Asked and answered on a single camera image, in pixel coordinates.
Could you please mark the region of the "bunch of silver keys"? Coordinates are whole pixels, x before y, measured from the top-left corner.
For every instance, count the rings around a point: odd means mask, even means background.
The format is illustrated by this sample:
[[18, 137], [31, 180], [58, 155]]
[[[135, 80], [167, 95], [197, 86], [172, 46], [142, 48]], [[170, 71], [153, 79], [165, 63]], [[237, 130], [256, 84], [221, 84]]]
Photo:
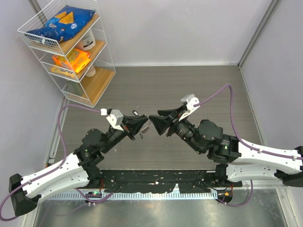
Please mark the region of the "bunch of silver keys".
[[140, 130], [139, 136], [140, 136], [141, 139], [143, 139], [143, 135], [144, 135], [145, 133], [147, 133], [148, 130], [150, 129], [150, 124], [151, 124], [151, 122], [149, 122], [145, 127], [143, 127], [143, 128]]

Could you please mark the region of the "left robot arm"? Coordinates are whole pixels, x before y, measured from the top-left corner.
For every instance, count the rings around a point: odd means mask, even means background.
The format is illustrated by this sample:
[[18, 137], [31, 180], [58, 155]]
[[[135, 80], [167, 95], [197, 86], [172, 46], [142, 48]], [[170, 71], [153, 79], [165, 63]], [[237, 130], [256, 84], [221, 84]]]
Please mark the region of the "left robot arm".
[[125, 137], [131, 140], [148, 121], [146, 115], [125, 116], [111, 113], [107, 116], [110, 126], [106, 133], [89, 130], [82, 144], [63, 160], [31, 175], [15, 174], [9, 179], [9, 192], [15, 215], [22, 216], [46, 199], [69, 189], [89, 186], [96, 188], [101, 183], [97, 164], [103, 154], [111, 150]]

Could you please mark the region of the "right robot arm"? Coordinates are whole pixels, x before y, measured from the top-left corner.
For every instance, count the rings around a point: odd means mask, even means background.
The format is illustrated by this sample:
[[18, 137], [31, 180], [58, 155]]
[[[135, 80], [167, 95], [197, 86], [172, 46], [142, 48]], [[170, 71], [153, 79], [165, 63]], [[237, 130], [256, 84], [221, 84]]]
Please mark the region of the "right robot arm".
[[188, 121], [185, 106], [159, 110], [150, 115], [159, 135], [180, 137], [196, 153], [207, 154], [216, 162], [214, 181], [219, 186], [246, 180], [280, 180], [283, 185], [302, 187], [303, 148], [278, 149], [266, 147], [235, 136], [210, 120], [202, 120], [198, 127]]

